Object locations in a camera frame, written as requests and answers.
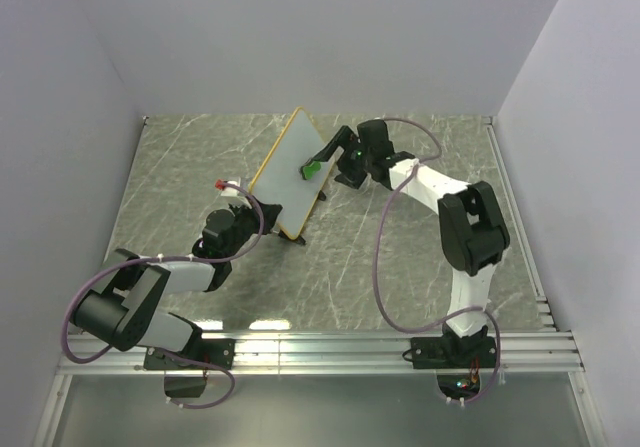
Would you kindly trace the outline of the green bow-shaped eraser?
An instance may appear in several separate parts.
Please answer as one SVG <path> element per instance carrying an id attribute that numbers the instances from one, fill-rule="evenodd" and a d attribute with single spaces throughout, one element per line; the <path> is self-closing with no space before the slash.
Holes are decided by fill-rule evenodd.
<path id="1" fill-rule="evenodd" d="M 317 160 L 309 160 L 303 164 L 299 171 L 303 180 L 311 180 L 322 168 L 322 163 Z"/>

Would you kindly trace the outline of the yellow-framed whiteboard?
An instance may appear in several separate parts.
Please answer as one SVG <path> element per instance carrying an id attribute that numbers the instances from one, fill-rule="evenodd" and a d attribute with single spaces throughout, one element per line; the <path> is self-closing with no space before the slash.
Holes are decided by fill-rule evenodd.
<path id="1" fill-rule="evenodd" d="M 249 192 L 261 203 L 279 204 L 283 210 L 292 193 L 323 189 L 334 164 L 332 159 L 323 162 L 311 180 L 303 180 L 299 169 L 326 144 L 308 112 L 296 108 L 249 183 Z"/>

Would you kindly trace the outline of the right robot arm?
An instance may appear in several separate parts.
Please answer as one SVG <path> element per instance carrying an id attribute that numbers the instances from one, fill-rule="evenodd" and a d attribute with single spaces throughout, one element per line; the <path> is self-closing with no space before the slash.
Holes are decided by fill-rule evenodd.
<path id="1" fill-rule="evenodd" d="M 429 167 L 427 158 L 396 150 L 389 136 L 391 121 L 383 117 L 355 129 L 341 127 L 299 172 L 310 180 L 340 150 L 337 182 L 357 189 L 371 179 L 389 190 L 390 201 L 404 195 L 437 215 L 441 249 L 452 268 L 449 310 L 438 322 L 443 328 L 441 353 L 448 364 L 461 367 L 475 357 L 488 332 L 498 329 L 486 306 L 510 234 L 489 183 L 451 178 Z"/>

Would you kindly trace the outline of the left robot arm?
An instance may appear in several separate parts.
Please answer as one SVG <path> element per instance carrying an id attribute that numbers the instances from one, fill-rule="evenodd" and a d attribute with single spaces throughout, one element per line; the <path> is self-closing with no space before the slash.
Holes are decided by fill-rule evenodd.
<path id="1" fill-rule="evenodd" d="M 82 364 L 98 358 L 72 354 L 68 325 L 90 333 L 121 352 L 135 346 L 167 350 L 180 369 L 196 366 L 202 357 L 202 329 L 174 313 L 158 309 L 165 294 L 213 292 L 232 272 L 232 261 L 249 240 L 271 232 L 282 211 L 279 204 L 257 203 L 211 212 L 185 257 L 170 260 L 139 256 L 127 249 L 111 252 L 104 276 L 81 289 L 65 313 L 61 346 L 69 360 Z"/>

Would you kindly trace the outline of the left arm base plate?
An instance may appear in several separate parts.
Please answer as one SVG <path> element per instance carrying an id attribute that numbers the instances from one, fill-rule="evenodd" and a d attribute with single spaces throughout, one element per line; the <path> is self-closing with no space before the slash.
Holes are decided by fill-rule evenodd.
<path id="1" fill-rule="evenodd" d="M 230 370 L 234 362 L 235 347 L 236 340 L 232 338 L 201 339 L 177 354 L 181 360 L 155 349 L 145 355 L 143 367 L 149 371 L 197 370 L 204 369 L 200 363 L 206 363 Z"/>

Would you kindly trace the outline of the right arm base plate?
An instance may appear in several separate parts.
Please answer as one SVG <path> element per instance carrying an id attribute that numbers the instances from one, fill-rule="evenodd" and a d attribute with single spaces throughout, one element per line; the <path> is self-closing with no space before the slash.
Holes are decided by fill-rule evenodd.
<path id="1" fill-rule="evenodd" d="M 499 349 L 494 337 L 479 333 L 459 338 L 446 333 L 439 337 L 413 337 L 402 358 L 416 370 L 493 368 Z"/>

